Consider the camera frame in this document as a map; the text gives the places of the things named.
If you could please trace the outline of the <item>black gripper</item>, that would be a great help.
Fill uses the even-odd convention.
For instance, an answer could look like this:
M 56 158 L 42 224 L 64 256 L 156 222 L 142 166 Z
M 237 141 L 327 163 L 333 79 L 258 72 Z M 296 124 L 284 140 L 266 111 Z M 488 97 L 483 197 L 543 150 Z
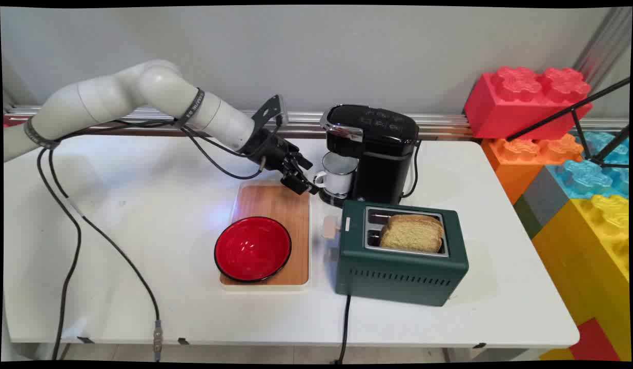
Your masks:
M 250 177 L 257 176 L 262 170 L 280 171 L 283 174 L 281 184 L 296 194 L 319 193 L 319 187 L 309 182 L 301 172 L 301 168 L 311 169 L 313 163 L 299 153 L 296 145 L 278 136 L 276 132 L 266 128 L 259 129 L 240 149 L 240 153 L 260 165 L 257 173 Z

